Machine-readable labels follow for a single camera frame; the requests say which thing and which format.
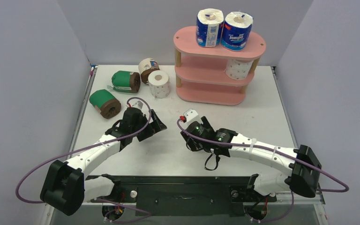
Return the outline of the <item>pink three-tier shelf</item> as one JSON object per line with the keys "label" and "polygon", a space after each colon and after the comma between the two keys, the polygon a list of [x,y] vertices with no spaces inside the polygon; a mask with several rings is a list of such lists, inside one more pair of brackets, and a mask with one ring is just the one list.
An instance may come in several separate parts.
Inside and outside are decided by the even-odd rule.
{"label": "pink three-tier shelf", "polygon": [[[196,27],[178,30],[173,37],[177,95],[190,102],[238,105],[245,99],[257,64],[266,50],[265,40],[251,32],[244,50],[233,52],[223,46],[200,47]],[[229,60],[245,62],[241,78],[231,78],[225,71]]]}

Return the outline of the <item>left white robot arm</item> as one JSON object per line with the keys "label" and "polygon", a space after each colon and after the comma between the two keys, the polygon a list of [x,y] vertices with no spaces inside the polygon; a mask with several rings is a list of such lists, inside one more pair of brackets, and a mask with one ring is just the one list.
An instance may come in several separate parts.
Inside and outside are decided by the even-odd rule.
{"label": "left white robot arm", "polygon": [[104,196],[114,202],[120,198],[121,188],[106,175],[88,180],[87,177],[109,157],[122,151],[133,140],[139,142],[166,130],[167,126],[154,110],[150,111],[151,122],[137,107],[129,107],[121,120],[105,131],[89,150],[61,162],[55,160],[48,169],[40,199],[65,215],[73,215],[84,201]]}

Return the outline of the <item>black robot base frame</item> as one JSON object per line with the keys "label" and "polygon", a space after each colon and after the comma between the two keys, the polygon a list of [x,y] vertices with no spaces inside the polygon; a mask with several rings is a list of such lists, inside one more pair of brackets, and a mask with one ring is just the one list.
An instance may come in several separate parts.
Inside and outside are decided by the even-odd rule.
{"label": "black robot base frame", "polygon": [[121,206],[103,204],[102,213],[109,220],[120,221],[134,206],[137,217],[152,216],[213,216],[241,217],[246,212],[262,219],[267,214],[264,203],[274,203],[276,197],[265,198],[248,186],[249,177],[182,177],[182,176],[113,176],[90,175],[87,181],[105,178],[114,184],[107,196]]}

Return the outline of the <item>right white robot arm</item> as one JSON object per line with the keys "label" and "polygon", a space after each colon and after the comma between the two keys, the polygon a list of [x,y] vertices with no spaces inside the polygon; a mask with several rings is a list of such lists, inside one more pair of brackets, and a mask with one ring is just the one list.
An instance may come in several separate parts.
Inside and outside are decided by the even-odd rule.
{"label": "right white robot arm", "polygon": [[186,124],[181,135],[191,151],[203,150],[219,162],[221,156],[248,159],[278,172],[271,175],[253,174],[246,186],[246,195],[251,200],[281,191],[293,191],[307,197],[315,197],[322,165],[313,150],[301,145],[286,148],[259,142],[226,128],[214,130],[206,117],[180,116]]}

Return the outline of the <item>blue paper roll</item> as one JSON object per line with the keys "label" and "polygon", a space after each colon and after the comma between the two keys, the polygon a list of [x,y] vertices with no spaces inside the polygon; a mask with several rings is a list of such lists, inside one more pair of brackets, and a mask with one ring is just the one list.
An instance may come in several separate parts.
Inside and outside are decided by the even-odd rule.
{"label": "blue paper roll", "polygon": [[196,19],[196,41],[200,47],[216,47],[220,44],[224,25],[223,12],[215,8],[202,9]]}

